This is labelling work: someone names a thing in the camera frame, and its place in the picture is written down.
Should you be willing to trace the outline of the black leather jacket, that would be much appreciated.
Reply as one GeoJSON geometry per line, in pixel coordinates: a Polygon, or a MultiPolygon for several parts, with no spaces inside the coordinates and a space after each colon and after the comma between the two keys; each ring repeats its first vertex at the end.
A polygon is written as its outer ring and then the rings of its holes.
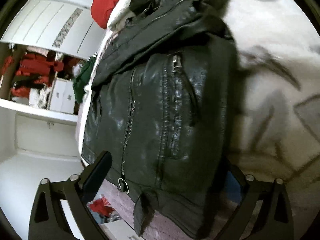
{"type": "Polygon", "coordinates": [[[228,2],[132,0],[97,66],[81,155],[111,154],[106,178],[134,201],[136,233],[155,210],[190,238],[210,234],[238,59],[228,2]]]}

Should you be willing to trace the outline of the hanging red clothes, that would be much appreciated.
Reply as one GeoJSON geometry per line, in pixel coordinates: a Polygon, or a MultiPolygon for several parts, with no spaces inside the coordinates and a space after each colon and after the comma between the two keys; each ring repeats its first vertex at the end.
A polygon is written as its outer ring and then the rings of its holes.
{"type": "Polygon", "coordinates": [[[81,61],[53,50],[38,53],[20,47],[7,52],[1,59],[1,99],[28,98],[32,88],[51,87],[56,77],[70,80],[73,67],[81,61]]]}

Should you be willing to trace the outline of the white drawer unit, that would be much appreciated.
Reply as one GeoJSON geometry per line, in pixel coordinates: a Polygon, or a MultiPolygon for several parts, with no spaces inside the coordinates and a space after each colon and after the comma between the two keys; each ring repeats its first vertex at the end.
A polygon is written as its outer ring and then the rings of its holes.
{"type": "Polygon", "coordinates": [[[75,107],[75,94],[73,82],[55,78],[52,91],[49,94],[47,109],[54,112],[73,114],[75,107]]]}

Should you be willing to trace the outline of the folded green garment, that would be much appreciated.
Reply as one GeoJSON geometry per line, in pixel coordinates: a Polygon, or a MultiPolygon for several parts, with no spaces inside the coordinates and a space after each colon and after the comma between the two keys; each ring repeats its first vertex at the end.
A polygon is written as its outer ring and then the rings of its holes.
{"type": "Polygon", "coordinates": [[[78,104],[81,104],[85,95],[85,87],[88,85],[95,61],[97,59],[97,53],[93,54],[82,64],[80,73],[73,79],[73,91],[75,100],[78,104]]]}

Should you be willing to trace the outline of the floral purple bed blanket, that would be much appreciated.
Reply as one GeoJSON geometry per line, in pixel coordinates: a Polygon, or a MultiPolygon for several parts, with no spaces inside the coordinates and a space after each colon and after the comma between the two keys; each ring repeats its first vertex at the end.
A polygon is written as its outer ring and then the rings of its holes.
{"type": "MultiPolygon", "coordinates": [[[[286,183],[294,239],[305,236],[319,211],[319,35],[293,0],[230,0],[224,15],[239,48],[240,92],[235,103],[229,157],[242,172],[286,183]]],[[[97,52],[77,123],[78,148],[84,150],[85,121],[97,67],[111,41],[123,29],[128,12],[108,29],[97,52]]],[[[112,239],[191,239],[156,212],[140,238],[133,233],[133,202],[106,180],[98,199],[111,201],[121,219],[101,222],[112,239]]]]}

